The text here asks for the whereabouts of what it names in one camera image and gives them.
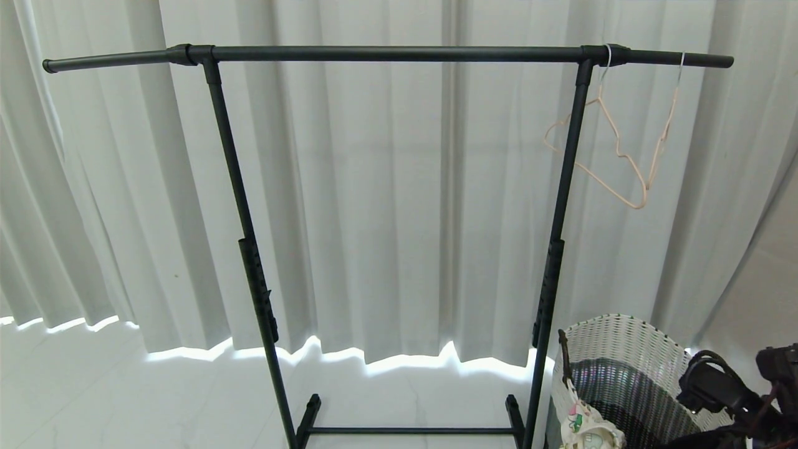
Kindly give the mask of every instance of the white curtain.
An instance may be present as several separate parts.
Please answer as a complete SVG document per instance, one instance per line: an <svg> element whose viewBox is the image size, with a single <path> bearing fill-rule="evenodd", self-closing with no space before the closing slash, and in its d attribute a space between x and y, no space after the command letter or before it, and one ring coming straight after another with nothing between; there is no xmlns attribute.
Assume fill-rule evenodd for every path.
<svg viewBox="0 0 798 449"><path fill-rule="evenodd" d="M640 211L577 172L555 326L606 312L688 343L796 146L795 2L0 0L3 307L54 326L117 314L148 350L261 345L202 70L46 75L41 58L215 45L578 46L713 52L688 68ZM264 269L290 351L525 364L571 107L562 64L224 63ZM610 70L642 166L678 69ZM594 76L592 92L598 84ZM562 145L564 131L555 136ZM638 199L588 109L578 160Z"/></svg>

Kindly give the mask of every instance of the wicker basket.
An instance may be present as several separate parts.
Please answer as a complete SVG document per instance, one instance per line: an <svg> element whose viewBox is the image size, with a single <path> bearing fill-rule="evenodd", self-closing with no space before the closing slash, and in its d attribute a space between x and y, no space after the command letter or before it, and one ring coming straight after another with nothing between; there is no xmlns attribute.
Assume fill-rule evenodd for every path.
<svg viewBox="0 0 798 449"><path fill-rule="evenodd" d="M677 437L731 423L725 414L693 414L677 402L679 377L690 356L645 321L605 315L565 331L579 397L626 434L628 449L654 449ZM557 355L551 399L562 422L571 398Z"/></svg>

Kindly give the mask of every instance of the black garment rack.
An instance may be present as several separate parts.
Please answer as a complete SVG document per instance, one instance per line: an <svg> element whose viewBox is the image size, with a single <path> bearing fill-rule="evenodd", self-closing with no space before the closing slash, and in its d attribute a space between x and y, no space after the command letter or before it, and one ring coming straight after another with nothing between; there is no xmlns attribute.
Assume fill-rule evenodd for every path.
<svg viewBox="0 0 798 449"><path fill-rule="evenodd" d="M563 222L574 172L579 132L587 102L587 89L591 83L594 66L622 64L661 64L669 66L696 66L729 68L734 58L715 54L677 53L665 51L632 50L625 46L579 47L490 47L490 46L193 46L181 44L166 50L143 51L124 54L106 54L84 58L69 58L42 62L44 70L54 74L66 70L95 69L112 66L137 66L171 62L182 66L199 66L205 71L205 80L211 91L211 101L219 126L227 169L238 206L243 239L239 240L243 266L247 273L250 293L258 318L266 360L274 385L277 404L285 428L290 449L305 449L311 435L511 435L518 449L531 449L532 435L537 418L543 369L551 332L559 271L563 261ZM521 419L518 403L508 395L505 406L510 427L320 427L315 425L316 415L322 406L318 394L313 394L307 403L305 415L294 429L286 388L282 382L280 365L275 351L278 339L277 321L271 310L270 290L263 274L255 230L252 226L247 195L241 177L238 157L233 143L233 132L222 91L219 75L220 62L242 61L316 61L316 62L570 62L579 65L576 74L574 104L565 144L563 168L557 188L554 217L551 222L543 286L540 292L535 327L532 331L532 346L537 348L532 386L527 408L526 426Z"/></svg>

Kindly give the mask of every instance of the floor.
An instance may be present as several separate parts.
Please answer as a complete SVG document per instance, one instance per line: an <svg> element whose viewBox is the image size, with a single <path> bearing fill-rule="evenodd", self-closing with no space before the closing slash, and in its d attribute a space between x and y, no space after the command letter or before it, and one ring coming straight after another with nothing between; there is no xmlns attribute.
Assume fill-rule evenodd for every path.
<svg viewBox="0 0 798 449"><path fill-rule="evenodd" d="M7 320L0 350L4 449L287 447L263 350L235 351L227 341L210 351L153 355L136 327L119 321L48 330ZM279 355L295 426L314 392L322 397L321 426L506 427L506 396L515 395L522 411L529 396L531 367L461 364L451 345L439 357L398 356L368 366L355 349L323 355L316 339ZM508 436L437 435L320 435L308 444L343 447L515 444Z"/></svg>

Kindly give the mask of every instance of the wall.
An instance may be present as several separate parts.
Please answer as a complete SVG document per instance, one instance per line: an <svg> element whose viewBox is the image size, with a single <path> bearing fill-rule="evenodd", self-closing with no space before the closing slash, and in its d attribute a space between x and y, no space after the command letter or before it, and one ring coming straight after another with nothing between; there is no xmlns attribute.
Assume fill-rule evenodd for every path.
<svg viewBox="0 0 798 449"><path fill-rule="evenodd" d="M770 385L759 376L757 352L798 342L796 171L798 158L698 345L719 352L761 393L768 392Z"/></svg>

